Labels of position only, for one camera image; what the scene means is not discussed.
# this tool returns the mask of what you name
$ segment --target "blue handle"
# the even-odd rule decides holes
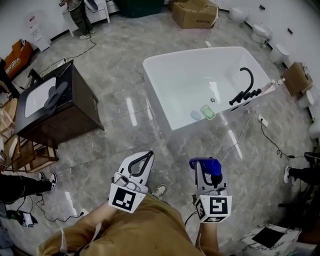
[[[194,170],[196,162],[199,162],[205,174],[221,176],[221,163],[214,158],[196,157],[189,161],[190,167]]]

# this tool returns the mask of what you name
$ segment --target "person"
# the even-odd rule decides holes
[[[20,175],[0,174],[0,201],[12,204],[19,198],[53,191],[57,185],[57,175],[51,174],[49,180],[43,172],[39,173],[39,180]]]
[[[93,29],[90,20],[87,17],[84,0],[62,0],[60,6],[63,6],[65,3],[68,6],[73,22],[82,33],[80,39],[89,39],[91,37],[90,34],[94,34],[96,31]]]
[[[0,58],[0,92],[6,94],[12,93],[13,98],[19,99],[20,93],[11,83],[11,80],[5,71],[5,66],[6,62],[2,58]]]
[[[165,191],[165,185],[157,186],[134,213],[117,210],[106,201],[75,225],[64,228],[64,235],[57,232],[42,243],[37,255],[221,256],[217,224],[201,223],[193,246],[180,213],[160,200]]]
[[[300,179],[310,185],[320,185],[320,169],[296,169],[287,165],[284,169],[284,182],[289,183],[291,181],[292,185],[295,185],[297,179]]]

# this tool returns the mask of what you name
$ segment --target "black faucet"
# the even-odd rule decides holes
[[[249,73],[249,75],[250,75],[251,82],[250,82],[249,87],[245,90],[245,92],[240,91],[239,94],[238,94],[237,96],[235,96],[233,100],[230,100],[230,101],[229,101],[229,104],[230,104],[231,106],[232,106],[235,102],[240,103],[242,99],[247,100],[249,97],[252,98],[253,96],[257,96],[257,95],[259,95],[259,94],[261,93],[261,90],[260,90],[260,89],[258,89],[257,91],[255,91],[255,93],[254,93],[254,92],[252,92],[252,93],[249,92],[249,91],[251,90],[252,86],[254,85],[254,81],[255,81],[254,75],[252,74],[251,70],[250,70],[249,68],[247,68],[247,67],[242,67],[242,68],[240,68],[240,71],[247,71],[247,72]]]
[[[28,74],[28,78],[29,78],[30,76],[32,77],[32,78],[31,78],[31,82],[30,82],[30,86],[32,86],[32,85],[34,84],[35,80],[36,80],[39,84],[41,84],[41,83],[44,82],[44,79],[43,79],[33,68],[30,70],[30,72],[29,72],[29,74]]]

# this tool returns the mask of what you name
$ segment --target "white wall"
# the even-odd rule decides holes
[[[0,57],[5,58],[19,39],[31,39],[32,14],[50,39],[66,30],[59,0],[0,0]]]
[[[220,8],[230,10],[239,7],[249,11],[247,22],[252,26],[261,24],[273,30],[270,42],[283,44],[290,52],[287,66],[293,62],[304,62],[320,89],[320,11],[317,11],[308,0],[211,0]],[[310,108],[312,115],[320,119],[320,100]]]

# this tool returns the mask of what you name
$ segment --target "black pants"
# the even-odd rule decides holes
[[[71,18],[83,35],[87,35],[93,28],[86,14],[85,1],[79,7],[70,11]]]
[[[12,93],[13,98],[19,99],[20,93],[15,88],[15,86],[11,83],[11,80],[5,71],[5,65],[6,65],[6,62],[3,59],[0,59],[0,81],[4,82],[6,87],[8,87],[9,91]],[[5,88],[3,88],[2,86],[0,86],[0,91],[3,93],[7,93]]]
[[[310,185],[320,185],[320,170],[313,168],[295,169],[289,170],[289,175],[295,179],[300,179]]]
[[[50,181],[0,174],[0,201],[12,203],[19,198],[51,190]]]

